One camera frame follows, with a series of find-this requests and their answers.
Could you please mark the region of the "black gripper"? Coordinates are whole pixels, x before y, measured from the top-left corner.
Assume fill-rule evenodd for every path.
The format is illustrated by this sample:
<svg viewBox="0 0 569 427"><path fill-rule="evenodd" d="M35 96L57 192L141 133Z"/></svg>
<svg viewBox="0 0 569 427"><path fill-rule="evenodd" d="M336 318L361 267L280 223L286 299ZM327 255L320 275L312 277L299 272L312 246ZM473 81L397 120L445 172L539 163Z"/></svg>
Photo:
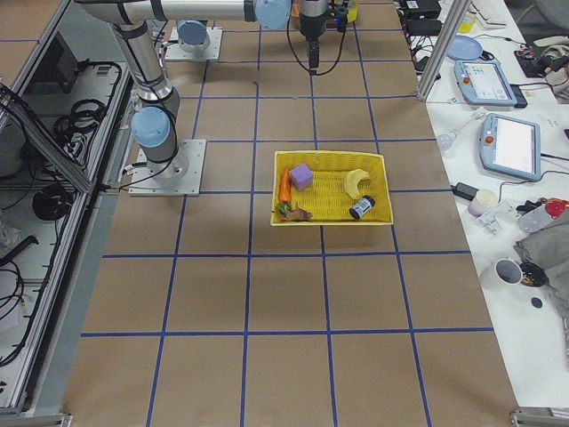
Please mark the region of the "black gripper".
<svg viewBox="0 0 569 427"><path fill-rule="evenodd" d="M299 24L300 32L307 39L307 56L309 69L319 68L319 37L325 32L329 16L326 0L300 0Z"/></svg>

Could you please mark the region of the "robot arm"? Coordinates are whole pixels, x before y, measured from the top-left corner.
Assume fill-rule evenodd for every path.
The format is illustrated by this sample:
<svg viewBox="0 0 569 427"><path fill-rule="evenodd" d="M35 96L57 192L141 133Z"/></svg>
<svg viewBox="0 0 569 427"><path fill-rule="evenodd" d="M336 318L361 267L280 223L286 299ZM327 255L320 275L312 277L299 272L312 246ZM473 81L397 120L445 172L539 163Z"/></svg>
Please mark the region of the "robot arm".
<svg viewBox="0 0 569 427"><path fill-rule="evenodd" d="M176 29L178 44L185 52L201 52L210 44L207 22L204 20L180 20Z"/></svg>
<svg viewBox="0 0 569 427"><path fill-rule="evenodd" d="M93 17L112 25L116 40L137 85L142 108L132 117L132 135L147 162L144 184L177 187L189 174L190 157L176 134L180 96L166 77L148 32L148 20L188 21L200 27L193 45L203 43L209 20L257 21L276 30L290 22L291 1L80 1Z"/></svg>

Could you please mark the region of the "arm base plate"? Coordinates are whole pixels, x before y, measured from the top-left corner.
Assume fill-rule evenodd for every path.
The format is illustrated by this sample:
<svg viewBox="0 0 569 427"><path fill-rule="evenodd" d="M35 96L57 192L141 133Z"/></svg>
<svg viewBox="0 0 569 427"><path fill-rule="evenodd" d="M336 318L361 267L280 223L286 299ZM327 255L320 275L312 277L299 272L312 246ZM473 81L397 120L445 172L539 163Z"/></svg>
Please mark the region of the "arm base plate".
<svg viewBox="0 0 569 427"><path fill-rule="evenodd" d="M163 43L166 61L218 60L222 28L206 27L198 21L180 21L172 29L170 39Z"/></svg>
<svg viewBox="0 0 569 427"><path fill-rule="evenodd" d="M135 168L132 179L133 185L127 187L134 197L168 197L182 196L198 197L203 176L206 140L178 140L178 153L164 172L160 166L148 163L146 155L139 149L137 161L145 163Z"/></svg>

